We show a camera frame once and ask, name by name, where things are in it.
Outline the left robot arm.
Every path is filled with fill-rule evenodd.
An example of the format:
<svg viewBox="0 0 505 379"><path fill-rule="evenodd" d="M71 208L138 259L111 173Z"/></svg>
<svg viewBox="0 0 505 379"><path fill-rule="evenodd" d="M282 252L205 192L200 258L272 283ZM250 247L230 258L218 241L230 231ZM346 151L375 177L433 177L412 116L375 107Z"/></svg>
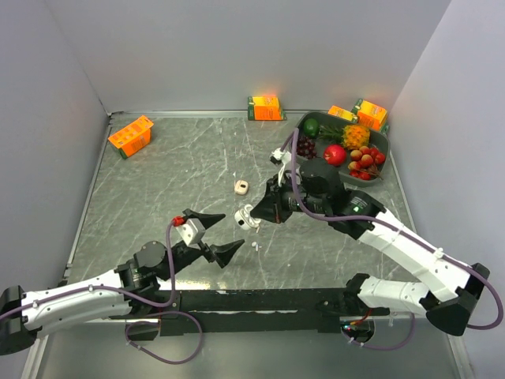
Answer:
<svg viewBox="0 0 505 379"><path fill-rule="evenodd" d="M175 245L169 240L146 242L125 263L78 283L41 291L7 288L1 294L2 355L26 350L64 327L168 310L178 294L172 289L162 295L161 283L175 284L177 273L201 258L225 268L244 244L242 239L221 246L204 243L206 231L224 217L186 209L166 229L167 235L179 234Z"/></svg>

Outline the white earbud charging case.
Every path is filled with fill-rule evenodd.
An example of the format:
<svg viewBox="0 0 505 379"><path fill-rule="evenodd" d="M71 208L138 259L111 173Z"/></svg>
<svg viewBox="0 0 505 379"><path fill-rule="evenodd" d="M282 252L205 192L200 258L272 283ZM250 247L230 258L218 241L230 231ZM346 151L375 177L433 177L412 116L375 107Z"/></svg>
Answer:
<svg viewBox="0 0 505 379"><path fill-rule="evenodd" d="M251 216L252 205L244 205L234 213L235 223L244 231L256 230L260 226L260 219Z"/></svg>

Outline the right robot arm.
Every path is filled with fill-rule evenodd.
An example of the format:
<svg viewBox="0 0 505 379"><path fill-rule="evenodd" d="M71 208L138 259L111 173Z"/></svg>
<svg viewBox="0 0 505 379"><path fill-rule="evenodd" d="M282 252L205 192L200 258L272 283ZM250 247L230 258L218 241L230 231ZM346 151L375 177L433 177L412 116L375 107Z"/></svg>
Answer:
<svg viewBox="0 0 505 379"><path fill-rule="evenodd" d="M298 166L288 152L277 150L270 160L279 171L266 182L263 199L251 216L284 223L294 212L324 221L334 230L371 246L415 277L413 282L355 275L346 285L346 308L363 314L387 308L424 316L440 331L462 336L483 289L489 270L447 256L406 227L378 200L360 190L346 189L338 170L324 159Z"/></svg>

